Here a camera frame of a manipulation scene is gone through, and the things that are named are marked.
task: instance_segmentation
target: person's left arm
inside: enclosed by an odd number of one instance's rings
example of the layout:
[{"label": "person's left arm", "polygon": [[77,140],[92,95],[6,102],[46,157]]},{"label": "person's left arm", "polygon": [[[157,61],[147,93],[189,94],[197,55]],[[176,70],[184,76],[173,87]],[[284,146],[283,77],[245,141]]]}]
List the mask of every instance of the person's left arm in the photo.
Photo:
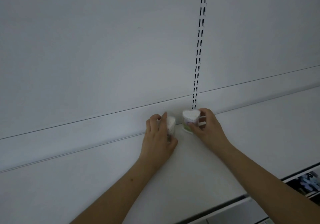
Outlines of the person's left arm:
[{"label": "person's left arm", "polygon": [[[161,119],[158,128],[157,119]],[[136,163],[71,224],[122,223],[128,211],[157,170],[170,158],[178,140],[167,142],[167,113],[146,121],[146,132]]]}]

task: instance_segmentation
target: person's left hand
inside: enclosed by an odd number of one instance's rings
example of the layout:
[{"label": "person's left hand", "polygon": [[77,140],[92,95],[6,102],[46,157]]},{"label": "person's left hand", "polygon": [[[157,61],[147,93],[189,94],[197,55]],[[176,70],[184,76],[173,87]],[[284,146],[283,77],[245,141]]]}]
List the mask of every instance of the person's left hand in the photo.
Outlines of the person's left hand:
[{"label": "person's left hand", "polygon": [[[157,119],[161,119],[159,128]],[[146,127],[139,160],[157,171],[170,158],[178,140],[170,137],[168,142],[166,112],[162,117],[158,114],[151,116]]]}]

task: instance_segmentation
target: person's right arm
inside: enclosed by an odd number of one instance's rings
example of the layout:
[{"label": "person's right arm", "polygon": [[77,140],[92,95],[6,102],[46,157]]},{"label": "person's right arm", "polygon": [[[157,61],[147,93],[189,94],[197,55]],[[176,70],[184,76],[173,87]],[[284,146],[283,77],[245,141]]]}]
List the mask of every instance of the person's right arm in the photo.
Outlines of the person's right arm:
[{"label": "person's right arm", "polygon": [[192,131],[231,170],[243,188],[275,224],[318,224],[320,207],[298,193],[236,149],[225,136],[213,112],[199,109],[206,125]]}]

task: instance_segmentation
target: forearm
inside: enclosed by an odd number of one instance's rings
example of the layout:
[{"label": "forearm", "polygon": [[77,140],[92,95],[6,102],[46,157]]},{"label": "forearm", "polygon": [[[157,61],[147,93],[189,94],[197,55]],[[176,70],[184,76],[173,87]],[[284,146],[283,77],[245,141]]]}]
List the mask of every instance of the forearm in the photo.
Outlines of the forearm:
[{"label": "forearm", "polygon": [[216,152],[276,224],[316,223],[320,208],[227,143]]},{"label": "forearm", "polygon": [[122,223],[155,171],[138,160],[122,178],[71,223]]}]

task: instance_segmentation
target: bare skin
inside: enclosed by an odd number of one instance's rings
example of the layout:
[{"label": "bare skin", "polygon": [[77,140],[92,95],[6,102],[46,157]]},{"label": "bare skin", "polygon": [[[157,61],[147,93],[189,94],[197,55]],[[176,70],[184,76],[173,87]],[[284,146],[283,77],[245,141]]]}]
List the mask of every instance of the bare skin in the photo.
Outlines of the bare skin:
[{"label": "bare skin", "polygon": [[146,121],[141,153],[136,163],[110,189],[78,215],[72,224],[122,223],[151,177],[170,158],[178,140],[167,142],[167,113]]},{"label": "bare skin", "polygon": [[[199,109],[205,125],[190,128],[232,171],[275,224],[318,223],[320,208],[236,149],[227,139],[213,112]],[[167,114],[146,121],[141,154],[136,163],[110,189],[77,216],[72,224],[123,222],[151,177],[170,158],[178,140],[167,142]],[[158,128],[157,119],[161,119]]]},{"label": "bare skin", "polygon": [[192,131],[231,170],[243,188],[275,224],[319,223],[320,208],[236,149],[227,139],[213,112],[199,109],[206,125]]}]

